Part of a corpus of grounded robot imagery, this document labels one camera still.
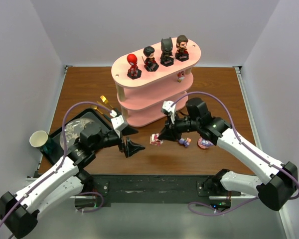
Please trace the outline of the pink three-tier shelf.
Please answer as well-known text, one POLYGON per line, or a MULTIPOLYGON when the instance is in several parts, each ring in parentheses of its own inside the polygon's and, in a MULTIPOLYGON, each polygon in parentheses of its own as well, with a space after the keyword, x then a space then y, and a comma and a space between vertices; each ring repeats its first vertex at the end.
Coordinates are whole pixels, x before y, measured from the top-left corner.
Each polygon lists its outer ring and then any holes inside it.
POLYGON ((188 99, 187 91, 191 88, 194 77, 191 72, 201 58, 201 49, 192 40, 187 43, 189 59, 181 62, 177 59, 171 66, 160 65, 155 72, 149 72, 144 67, 143 50, 134 51, 138 59, 138 67, 142 71, 140 78, 131 79, 127 76, 130 65, 127 56, 118 58, 112 65, 111 73, 117 88, 117 99, 121 106, 121 112, 130 126, 143 127, 165 115, 161 112, 164 101, 180 102, 176 109, 185 106, 188 99), (177 81, 177 73, 184 71, 185 78, 182 82, 177 81))

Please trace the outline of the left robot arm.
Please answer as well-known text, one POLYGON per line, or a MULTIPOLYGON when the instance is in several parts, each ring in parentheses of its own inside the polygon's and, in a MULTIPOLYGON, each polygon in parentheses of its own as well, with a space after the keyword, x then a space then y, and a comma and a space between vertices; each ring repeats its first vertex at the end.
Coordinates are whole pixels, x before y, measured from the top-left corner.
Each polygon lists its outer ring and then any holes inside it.
POLYGON ((69 197, 85 194, 89 174, 83 169, 95 159, 97 151, 117 146, 125 157, 130 157, 145 149, 128 137, 123 138, 122 128, 125 124, 103 132, 98 123, 87 123, 74 144, 47 172, 18 192, 7 191, 0 197, 0 223, 15 238, 25 237, 46 210, 69 197))

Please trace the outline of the pink bear cake square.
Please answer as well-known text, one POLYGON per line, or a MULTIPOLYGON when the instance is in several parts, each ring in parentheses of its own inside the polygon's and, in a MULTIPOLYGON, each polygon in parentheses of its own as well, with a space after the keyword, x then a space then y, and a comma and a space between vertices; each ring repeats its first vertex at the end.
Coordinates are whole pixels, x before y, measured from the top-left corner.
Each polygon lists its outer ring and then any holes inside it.
POLYGON ((160 134, 159 133, 154 133, 150 136, 150 141, 149 143, 151 145, 156 145, 156 146, 160 146, 163 144, 163 140, 159 139, 160 134))

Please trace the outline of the red spider hero figure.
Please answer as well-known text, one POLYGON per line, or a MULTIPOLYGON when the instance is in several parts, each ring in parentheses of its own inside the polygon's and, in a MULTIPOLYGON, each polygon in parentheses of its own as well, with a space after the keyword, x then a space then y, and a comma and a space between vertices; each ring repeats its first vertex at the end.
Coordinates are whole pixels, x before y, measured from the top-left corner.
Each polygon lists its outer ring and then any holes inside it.
POLYGON ((135 54, 128 54, 127 55, 127 61, 130 64, 130 68, 127 72, 127 76, 131 79, 137 79, 140 78, 142 75, 142 71, 138 68, 138 59, 135 54))

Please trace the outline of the brown haired hero figure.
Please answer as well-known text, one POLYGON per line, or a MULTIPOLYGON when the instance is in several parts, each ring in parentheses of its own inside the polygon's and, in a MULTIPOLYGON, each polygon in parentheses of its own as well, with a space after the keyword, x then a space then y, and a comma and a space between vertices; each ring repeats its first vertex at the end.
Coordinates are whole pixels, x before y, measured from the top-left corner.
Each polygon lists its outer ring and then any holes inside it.
POLYGON ((179 35, 176 39, 176 53, 175 58, 181 62, 189 59, 189 53, 187 51, 188 39, 185 35, 179 35))

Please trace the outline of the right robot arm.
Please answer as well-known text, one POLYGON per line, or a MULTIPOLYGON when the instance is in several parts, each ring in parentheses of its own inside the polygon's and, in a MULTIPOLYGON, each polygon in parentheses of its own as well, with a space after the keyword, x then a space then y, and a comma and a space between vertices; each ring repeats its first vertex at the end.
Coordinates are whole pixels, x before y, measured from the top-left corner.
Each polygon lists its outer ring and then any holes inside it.
POLYGON ((201 98, 189 99, 185 106, 188 114, 180 118, 175 102, 163 102, 161 111, 167 120, 159 134, 160 140, 177 141, 183 133, 195 131, 202 139, 235 156, 254 173, 250 176, 223 169, 205 181, 205 186, 216 192, 252 195, 274 211, 299 197, 298 168, 293 163, 284 164, 251 144, 237 132, 233 123, 212 116, 201 98))

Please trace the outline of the black haired red figure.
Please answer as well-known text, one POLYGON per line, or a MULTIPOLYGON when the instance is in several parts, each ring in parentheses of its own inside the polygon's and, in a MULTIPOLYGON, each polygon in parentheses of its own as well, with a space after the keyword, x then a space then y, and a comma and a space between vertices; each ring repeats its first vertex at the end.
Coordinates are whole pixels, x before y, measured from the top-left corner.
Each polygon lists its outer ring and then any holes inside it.
POLYGON ((159 68, 154 57, 154 52, 155 49, 152 46, 147 46, 143 49, 143 54, 146 57, 145 60, 143 59, 144 67, 149 72, 155 72, 159 68))

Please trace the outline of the dark bat hero figure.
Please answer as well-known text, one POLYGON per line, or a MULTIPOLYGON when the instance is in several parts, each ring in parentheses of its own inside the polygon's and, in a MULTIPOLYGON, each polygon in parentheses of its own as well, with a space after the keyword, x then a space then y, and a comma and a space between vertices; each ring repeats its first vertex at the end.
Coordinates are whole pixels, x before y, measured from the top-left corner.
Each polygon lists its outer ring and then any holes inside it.
POLYGON ((161 56, 160 56, 160 63, 163 66, 171 66, 174 63, 174 59, 173 59, 173 43, 172 43, 172 38, 165 38, 165 39, 161 39, 160 42, 160 48, 161 48, 161 56))

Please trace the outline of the purple bunny pink donut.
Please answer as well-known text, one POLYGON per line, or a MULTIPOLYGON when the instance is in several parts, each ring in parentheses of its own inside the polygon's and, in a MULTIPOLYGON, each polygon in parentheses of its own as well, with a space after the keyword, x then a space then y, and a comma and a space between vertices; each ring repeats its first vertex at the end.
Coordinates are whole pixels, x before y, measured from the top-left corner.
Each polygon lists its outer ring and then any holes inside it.
POLYGON ((212 147, 214 144, 210 142, 209 140, 205 140, 202 137, 197 142, 198 147, 201 149, 208 149, 209 147, 212 147))

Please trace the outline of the dark green glass cup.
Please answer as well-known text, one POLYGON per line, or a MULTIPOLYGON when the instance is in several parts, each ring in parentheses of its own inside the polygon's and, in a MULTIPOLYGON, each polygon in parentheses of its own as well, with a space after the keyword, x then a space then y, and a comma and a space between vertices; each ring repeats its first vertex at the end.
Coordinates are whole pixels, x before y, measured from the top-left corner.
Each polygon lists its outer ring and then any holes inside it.
POLYGON ((55 142, 53 141, 52 138, 48 137, 44 145, 41 146, 39 149, 41 153, 51 155, 54 148, 55 148, 55 142))

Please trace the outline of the aluminium frame rail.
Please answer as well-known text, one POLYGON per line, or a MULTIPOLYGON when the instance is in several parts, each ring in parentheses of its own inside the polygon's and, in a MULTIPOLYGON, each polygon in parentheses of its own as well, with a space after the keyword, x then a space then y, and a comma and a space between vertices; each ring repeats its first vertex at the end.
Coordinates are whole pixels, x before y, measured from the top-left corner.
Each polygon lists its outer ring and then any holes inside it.
MULTIPOLYGON (((260 142, 260 138, 259 138, 259 134, 258 134, 258 131, 257 131, 256 124, 255 124, 254 116, 253 116, 253 113, 252 113, 252 110, 251 110, 251 107, 250 107, 250 103, 249 103, 249 99, 248 99, 248 96, 247 96, 247 92, 246 92, 246 89, 245 89, 245 82, 244 82, 244 80, 242 78, 242 74, 241 74, 241 68, 242 67, 241 66, 240 67, 235 66, 233 68, 236 71, 237 79, 238 79, 240 89, 241 89, 241 92, 242 92, 242 97, 243 97, 243 100, 244 100, 244 103, 245 103, 245 107, 246 107, 246 111, 247 111, 247 115, 248 115, 248 118, 249 118, 249 122, 250 122, 250 126, 251 126, 251 130, 252 130, 252 134, 253 134, 253 137, 254 137, 254 140, 255 140, 256 147, 258 147, 260 150, 262 150, 262 145, 261 145, 261 142, 260 142)), ((291 222, 291 218, 288 214, 286 206, 284 206, 280 209, 279 214, 280 214, 280 218, 281 218, 283 228, 284 228, 284 231, 285 231, 285 234, 286 234, 286 238, 287 239, 295 239, 296 234, 294 232, 292 222, 291 222)))

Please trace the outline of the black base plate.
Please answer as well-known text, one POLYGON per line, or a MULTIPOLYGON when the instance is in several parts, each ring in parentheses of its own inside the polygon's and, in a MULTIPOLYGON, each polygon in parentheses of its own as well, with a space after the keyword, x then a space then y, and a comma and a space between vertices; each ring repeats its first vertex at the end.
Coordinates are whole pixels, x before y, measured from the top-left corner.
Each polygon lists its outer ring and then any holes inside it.
POLYGON ((93 175, 94 188, 114 203, 188 204, 240 196, 239 192, 212 189, 205 175, 93 175))

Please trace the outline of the round deer pattern plate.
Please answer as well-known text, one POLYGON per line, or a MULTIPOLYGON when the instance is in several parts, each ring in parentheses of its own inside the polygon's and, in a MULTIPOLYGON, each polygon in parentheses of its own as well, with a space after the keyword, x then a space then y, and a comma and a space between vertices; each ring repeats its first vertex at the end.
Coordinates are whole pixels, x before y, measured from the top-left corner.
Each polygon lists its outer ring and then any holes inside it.
POLYGON ((64 142, 66 141, 67 148, 75 143, 75 140, 80 136, 80 132, 85 128, 85 125, 94 122, 92 119, 79 118, 70 121, 64 129, 64 134, 60 134, 59 144, 64 149, 64 142))

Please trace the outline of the ice cream cone bear toy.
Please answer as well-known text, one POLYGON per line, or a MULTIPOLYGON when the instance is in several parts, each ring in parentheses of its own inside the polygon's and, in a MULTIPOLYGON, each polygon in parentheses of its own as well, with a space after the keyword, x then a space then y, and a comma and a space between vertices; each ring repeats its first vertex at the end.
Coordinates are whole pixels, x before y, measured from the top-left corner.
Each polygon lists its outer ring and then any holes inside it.
POLYGON ((185 72, 181 71, 177 73, 177 81, 180 83, 185 78, 185 72))

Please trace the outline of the white paper cup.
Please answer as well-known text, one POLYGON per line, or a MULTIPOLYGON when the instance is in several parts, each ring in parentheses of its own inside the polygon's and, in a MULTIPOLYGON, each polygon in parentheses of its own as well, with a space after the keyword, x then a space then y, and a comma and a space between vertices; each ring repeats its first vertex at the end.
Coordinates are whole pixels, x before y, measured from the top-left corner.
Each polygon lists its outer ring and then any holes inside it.
POLYGON ((43 130, 38 130, 34 132, 30 138, 29 143, 32 147, 40 148, 44 146, 48 141, 48 134, 43 130))

